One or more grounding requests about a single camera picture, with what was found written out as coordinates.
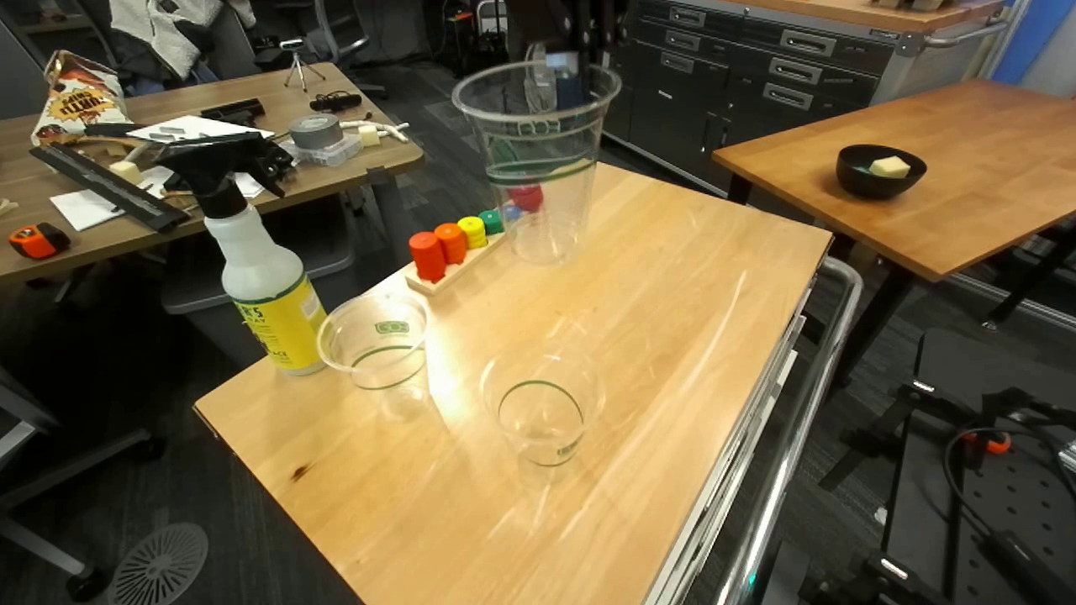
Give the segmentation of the clear plastic cup back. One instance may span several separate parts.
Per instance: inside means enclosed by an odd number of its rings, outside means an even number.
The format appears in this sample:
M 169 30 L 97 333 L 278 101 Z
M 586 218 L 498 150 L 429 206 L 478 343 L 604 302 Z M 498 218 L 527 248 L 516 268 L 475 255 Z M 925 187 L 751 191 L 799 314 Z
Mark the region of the clear plastic cup back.
M 515 186 L 539 186 L 544 206 L 504 223 L 523 261 L 564 261 L 578 252 L 590 210 L 607 103 L 623 76 L 607 69 L 515 60 L 462 76 L 451 101 L 478 127 L 483 176 L 502 213 Z

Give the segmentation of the clear plastic cup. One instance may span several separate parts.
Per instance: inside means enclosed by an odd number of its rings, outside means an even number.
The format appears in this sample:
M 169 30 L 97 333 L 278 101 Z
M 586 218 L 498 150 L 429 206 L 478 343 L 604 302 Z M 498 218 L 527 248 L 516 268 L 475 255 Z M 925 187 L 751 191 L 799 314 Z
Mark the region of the clear plastic cup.
M 578 252 L 590 210 L 607 103 L 623 76 L 607 69 L 515 60 L 462 76 L 451 101 L 478 127 L 483 176 L 502 213 L 515 186 L 539 186 L 544 206 L 504 223 L 523 261 L 564 261 Z
M 527 466 L 564 466 L 604 402 L 604 382 L 587 350 L 520 343 L 498 350 L 480 370 L 507 452 Z
M 359 391 L 413 387 L 425 370 L 425 311 L 410 293 L 345 298 L 323 320 L 317 354 Z

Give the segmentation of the blue cylinder peg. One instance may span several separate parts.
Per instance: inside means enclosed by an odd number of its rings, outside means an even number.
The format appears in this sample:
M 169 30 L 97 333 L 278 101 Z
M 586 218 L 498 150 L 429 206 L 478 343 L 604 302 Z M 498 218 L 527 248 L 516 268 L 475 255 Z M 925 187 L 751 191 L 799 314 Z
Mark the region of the blue cylinder peg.
M 510 223 L 520 218 L 520 210 L 516 210 L 515 201 L 504 201 L 504 206 L 502 206 L 502 218 L 510 225 Z

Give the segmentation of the clear plastic cup front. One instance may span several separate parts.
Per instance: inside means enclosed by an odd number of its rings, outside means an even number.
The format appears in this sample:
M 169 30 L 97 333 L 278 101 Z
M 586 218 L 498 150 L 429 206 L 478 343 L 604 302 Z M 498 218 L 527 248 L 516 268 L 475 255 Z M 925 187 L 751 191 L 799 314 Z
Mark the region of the clear plastic cup front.
M 604 402 L 604 382 L 587 350 L 520 343 L 498 350 L 480 370 L 507 452 L 527 466 L 564 466 Z

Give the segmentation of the red radish toy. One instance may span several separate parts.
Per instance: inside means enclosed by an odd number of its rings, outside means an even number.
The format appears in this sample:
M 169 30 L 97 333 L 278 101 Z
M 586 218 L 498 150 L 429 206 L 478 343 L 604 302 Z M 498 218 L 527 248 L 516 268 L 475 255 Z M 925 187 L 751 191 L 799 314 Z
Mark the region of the red radish toy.
M 539 186 L 515 186 L 507 200 L 527 215 L 535 215 L 544 206 L 544 191 Z

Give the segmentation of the wooden peg tray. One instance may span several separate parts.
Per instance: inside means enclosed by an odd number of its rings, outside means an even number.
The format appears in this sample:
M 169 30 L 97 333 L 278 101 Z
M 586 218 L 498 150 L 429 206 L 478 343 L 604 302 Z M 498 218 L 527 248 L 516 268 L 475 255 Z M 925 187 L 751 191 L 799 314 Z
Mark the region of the wooden peg tray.
M 448 289 L 456 281 L 469 266 L 478 266 L 486 252 L 502 246 L 502 235 L 486 235 L 483 248 L 466 248 L 466 258 L 459 266 L 448 266 L 448 277 L 439 281 L 422 281 L 413 268 L 413 258 L 404 266 L 404 279 L 413 293 L 433 295 L 438 289 Z

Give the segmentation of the red cylinder peg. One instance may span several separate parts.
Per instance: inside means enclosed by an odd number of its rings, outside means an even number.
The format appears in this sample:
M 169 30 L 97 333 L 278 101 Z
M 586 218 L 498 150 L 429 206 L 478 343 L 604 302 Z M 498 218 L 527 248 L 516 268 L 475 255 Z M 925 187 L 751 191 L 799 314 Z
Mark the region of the red cylinder peg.
M 433 231 L 413 231 L 408 239 L 413 268 L 422 281 L 439 281 L 448 277 L 448 258 Z

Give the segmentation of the clear plastic cup left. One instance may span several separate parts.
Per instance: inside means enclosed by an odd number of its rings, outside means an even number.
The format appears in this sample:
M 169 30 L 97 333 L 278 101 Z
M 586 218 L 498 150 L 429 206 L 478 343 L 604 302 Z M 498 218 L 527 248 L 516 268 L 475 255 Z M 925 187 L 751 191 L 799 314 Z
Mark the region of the clear plastic cup left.
M 323 320 L 317 354 L 359 391 L 413 387 L 425 370 L 425 311 L 410 293 L 345 298 Z

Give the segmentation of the yellow label spray bottle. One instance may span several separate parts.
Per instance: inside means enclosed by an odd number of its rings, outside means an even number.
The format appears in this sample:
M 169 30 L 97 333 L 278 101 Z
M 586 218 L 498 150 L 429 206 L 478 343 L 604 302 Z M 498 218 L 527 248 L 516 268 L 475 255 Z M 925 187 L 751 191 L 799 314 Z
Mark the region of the yellow label spray bottle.
M 221 289 L 265 358 L 285 372 L 317 372 L 323 298 L 303 258 L 278 246 L 234 170 L 278 195 L 291 158 L 262 134 L 191 139 L 165 148 L 160 160 L 189 186 L 207 235 L 221 252 Z

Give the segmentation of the black bowl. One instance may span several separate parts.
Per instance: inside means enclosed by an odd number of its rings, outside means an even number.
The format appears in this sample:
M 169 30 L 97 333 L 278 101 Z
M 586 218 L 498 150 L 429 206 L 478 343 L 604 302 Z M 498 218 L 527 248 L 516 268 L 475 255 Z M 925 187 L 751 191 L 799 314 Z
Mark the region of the black bowl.
M 847 146 L 837 150 L 837 186 L 855 200 L 897 200 L 928 164 L 887 146 Z

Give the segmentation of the yellow food piece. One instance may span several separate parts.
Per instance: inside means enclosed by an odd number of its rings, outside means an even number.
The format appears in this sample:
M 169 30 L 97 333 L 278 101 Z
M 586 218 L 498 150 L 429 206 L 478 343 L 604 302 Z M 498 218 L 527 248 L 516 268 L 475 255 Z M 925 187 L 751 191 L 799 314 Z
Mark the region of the yellow food piece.
M 875 160 L 868 164 L 868 170 L 872 170 L 875 178 L 903 178 L 903 176 L 911 170 L 911 164 L 906 164 L 901 155 L 887 155 L 887 158 L 875 158 Z

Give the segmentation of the white paper sheet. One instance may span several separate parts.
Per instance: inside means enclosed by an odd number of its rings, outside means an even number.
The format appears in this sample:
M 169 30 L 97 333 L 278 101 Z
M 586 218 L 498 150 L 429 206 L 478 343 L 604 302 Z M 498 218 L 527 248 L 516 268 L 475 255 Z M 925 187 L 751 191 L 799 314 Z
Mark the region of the white paper sheet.
M 104 195 L 79 187 L 79 191 L 59 191 L 49 200 L 49 206 L 63 215 L 63 223 L 75 231 L 88 231 L 95 225 L 104 225 L 109 218 L 122 218 L 122 210 L 106 201 Z

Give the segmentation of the wooden side table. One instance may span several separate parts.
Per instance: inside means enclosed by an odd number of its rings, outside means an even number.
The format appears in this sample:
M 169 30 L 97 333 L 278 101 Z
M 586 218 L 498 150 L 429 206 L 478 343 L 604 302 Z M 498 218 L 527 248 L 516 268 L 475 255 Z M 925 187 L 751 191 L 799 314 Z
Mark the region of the wooden side table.
M 892 201 L 837 186 L 837 150 L 892 146 L 928 170 Z M 1076 101 L 960 81 L 715 148 L 754 187 L 941 281 L 1076 215 Z

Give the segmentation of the orange black tape measure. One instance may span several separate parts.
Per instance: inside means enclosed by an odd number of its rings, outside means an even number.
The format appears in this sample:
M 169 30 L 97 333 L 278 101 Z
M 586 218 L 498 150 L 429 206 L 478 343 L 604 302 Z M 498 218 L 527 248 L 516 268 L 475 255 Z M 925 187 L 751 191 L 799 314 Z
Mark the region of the orange black tape measure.
M 70 239 L 63 230 L 49 223 L 20 225 L 10 231 L 10 248 L 24 258 L 44 261 L 70 248 Z

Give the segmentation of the chip bag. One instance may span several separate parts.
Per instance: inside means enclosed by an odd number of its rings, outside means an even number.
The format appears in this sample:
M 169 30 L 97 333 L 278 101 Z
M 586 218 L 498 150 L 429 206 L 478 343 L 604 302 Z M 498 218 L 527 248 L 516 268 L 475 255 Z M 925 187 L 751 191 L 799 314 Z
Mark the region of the chip bag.
M 32 146 L 85 134 L 91 123 L 127 123 L 125 88 L 102 60 L 75 51 L 53 51 L 44 65 L 44 84 L 46 97 L 29 130 Z

